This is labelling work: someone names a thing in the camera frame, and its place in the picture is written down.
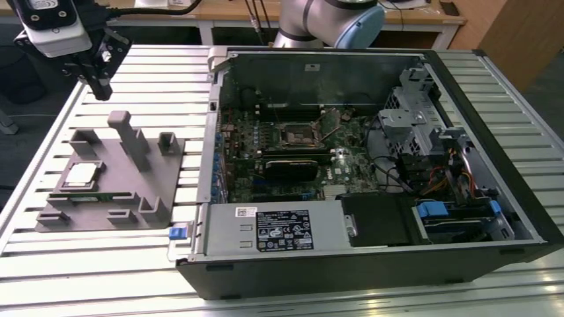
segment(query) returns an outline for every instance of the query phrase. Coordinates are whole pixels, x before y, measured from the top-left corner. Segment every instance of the blue tab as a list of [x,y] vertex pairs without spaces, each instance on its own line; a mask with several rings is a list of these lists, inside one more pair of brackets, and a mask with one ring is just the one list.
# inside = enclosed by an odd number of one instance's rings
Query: blue tab
[[170,228],[167,232],[167,239],[169,240],[185,240],[187,239],[187,228]]
[[419,217],[439,217],[447,216],[446,206],[441,201],[423,201],[417,206]]
[[489,206],[491,207],[493,213],[495,215],[498,215],[501,213],[501,206],[499,206],[499,203],[497,202],[497,200],[490,200]]

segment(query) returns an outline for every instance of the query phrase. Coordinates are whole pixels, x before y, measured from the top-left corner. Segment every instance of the slotted aluminum table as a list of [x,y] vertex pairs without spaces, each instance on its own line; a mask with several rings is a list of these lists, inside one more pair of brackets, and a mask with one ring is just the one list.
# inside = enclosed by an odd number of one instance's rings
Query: slotted aluminum table
[[[134,46],[114,76],[114,93],[95,101],[77,85],[0,214],[0,309],[9,316],[561,316],[564,250],[513,264],[471,283],[229,301],[201,300],[167,261],[167,230],[35,233],[71,148],[71,130],[103,127],[127,110],[146,137],[186,139],[173,222],[193,218],[206,97],[203,46]],[[564,144],[487,58],[441,52],[469,100],[530,188],[564,229]],[[447,115],[457,117],[449,105]]]

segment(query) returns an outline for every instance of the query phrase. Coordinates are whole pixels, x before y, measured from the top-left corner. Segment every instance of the barcode sticker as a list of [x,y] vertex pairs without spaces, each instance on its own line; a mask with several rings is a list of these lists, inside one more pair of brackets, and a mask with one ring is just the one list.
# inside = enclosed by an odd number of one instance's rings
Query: barcode sticker
[[235,207],[234,216],[235,217],[254,217],[255,216],[255,207]]

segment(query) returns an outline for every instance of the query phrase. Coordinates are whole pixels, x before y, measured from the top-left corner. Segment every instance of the circuit board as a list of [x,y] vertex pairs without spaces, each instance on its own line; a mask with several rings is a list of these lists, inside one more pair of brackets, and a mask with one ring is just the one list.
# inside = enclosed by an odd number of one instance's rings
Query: circuit board
[[[329,194],[378,190],[362,147],[366,117],[353,116],[346,108],[329,108],[318,117],[313,122],[263,122],[255,112],[235,109],[222,112],[229,203],[325,200],[333,198],[326,197]],[[295,152],[303,148],[326,153],[317,155],[323,159]],[[314,179],[266,179],[262,169],[266,151],[278,154],[289,151],[291,154],[282,162],[315,163]]]

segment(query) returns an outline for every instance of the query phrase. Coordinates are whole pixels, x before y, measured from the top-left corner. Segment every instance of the motherboard chip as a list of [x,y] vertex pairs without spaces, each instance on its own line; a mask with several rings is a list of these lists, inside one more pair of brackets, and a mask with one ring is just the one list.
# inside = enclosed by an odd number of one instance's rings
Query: motherboard chip
[[313,128],[305,124],[291,124],[283,127],[282,139],[289,145],[314,145]]

